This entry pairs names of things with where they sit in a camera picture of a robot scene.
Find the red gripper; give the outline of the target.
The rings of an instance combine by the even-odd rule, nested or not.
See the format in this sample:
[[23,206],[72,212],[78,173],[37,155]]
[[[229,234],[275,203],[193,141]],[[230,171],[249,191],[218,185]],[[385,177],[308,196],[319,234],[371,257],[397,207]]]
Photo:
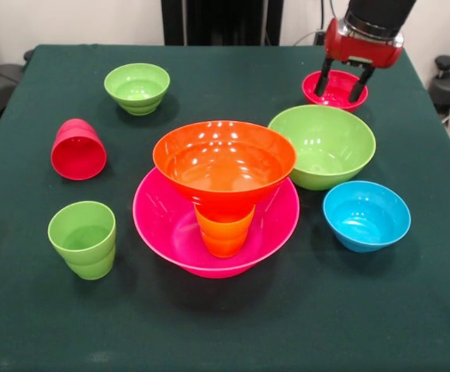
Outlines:
[[347,26],[343,19],[332,19],[327,28],[324,49],[326,58],[320,70],[314,94],[322,96],[326,90],[332,60],[354,65],[368,65],[353,85],[348,96],[350,102],[359,100],[368,80],[376,68],[389,68],[403,51],[403,34],[391,40],[374,40]]

